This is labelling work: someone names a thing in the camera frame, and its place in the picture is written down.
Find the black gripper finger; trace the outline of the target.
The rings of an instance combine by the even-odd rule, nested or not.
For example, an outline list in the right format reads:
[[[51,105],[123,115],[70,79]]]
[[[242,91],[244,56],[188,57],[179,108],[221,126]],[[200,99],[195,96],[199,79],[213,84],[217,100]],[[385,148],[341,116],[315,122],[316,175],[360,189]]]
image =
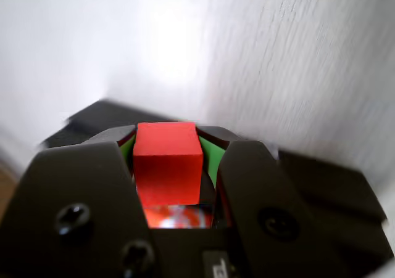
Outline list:
[[[350,276],[262,142],[221,127],[199,126],[197,133],[225,150],[216,190],[235,232],[238,250],[231,260],[241,277]]]
[[[41,151],[1,222],[2,277],[154,277],[155,252],[121,146],[135,129]]]

